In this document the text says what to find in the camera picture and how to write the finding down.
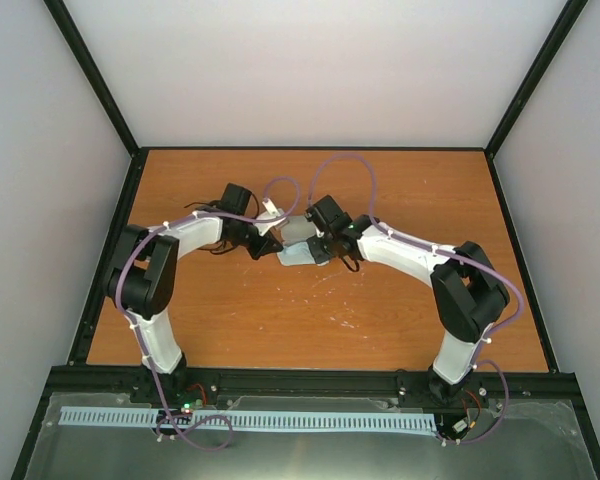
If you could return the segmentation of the light blue cleaning cloth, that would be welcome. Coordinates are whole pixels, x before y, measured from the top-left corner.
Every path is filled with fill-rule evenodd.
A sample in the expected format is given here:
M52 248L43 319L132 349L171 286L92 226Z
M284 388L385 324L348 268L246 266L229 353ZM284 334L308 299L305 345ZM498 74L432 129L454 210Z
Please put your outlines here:
M277 253L277 258L280 264L285 267L316 264L306 241L285 245L283 249Z

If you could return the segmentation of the pink glasses case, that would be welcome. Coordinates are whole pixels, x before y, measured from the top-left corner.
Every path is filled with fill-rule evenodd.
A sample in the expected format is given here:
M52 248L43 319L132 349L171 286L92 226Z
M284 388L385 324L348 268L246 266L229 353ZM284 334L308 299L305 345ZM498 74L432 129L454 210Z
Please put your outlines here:
M315 225L304 215L287 217L278 230L284 246L305 242L316 233Z

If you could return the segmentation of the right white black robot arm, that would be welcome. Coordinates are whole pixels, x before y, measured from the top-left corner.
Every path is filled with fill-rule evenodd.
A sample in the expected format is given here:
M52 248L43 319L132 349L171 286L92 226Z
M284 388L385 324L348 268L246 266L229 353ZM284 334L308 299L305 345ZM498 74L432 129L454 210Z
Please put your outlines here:
M473 242L438 246L369 215L353 219L329 195L309 206L305 217L316 229L308 244L318 264L339 258L352 272L363 261L381 264L432 289L444 336L427 371L428 391L436 403L450 404L468 380L479 346L510 302L482 248Z

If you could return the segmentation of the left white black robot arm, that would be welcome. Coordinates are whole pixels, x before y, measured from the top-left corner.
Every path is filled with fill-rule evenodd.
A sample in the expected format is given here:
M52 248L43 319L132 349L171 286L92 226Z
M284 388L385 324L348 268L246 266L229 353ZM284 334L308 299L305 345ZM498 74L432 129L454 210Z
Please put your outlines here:
M120 234L103 288L126 317L152 388L166 402L181 400L188 390L186 355L168 313L178 260L213 244L244 247L254 259L282 250L271 229L288 213L266 197L249 217L253 198L248 189L230 183L220 199L200 204L184 218L151 228L130 224Z

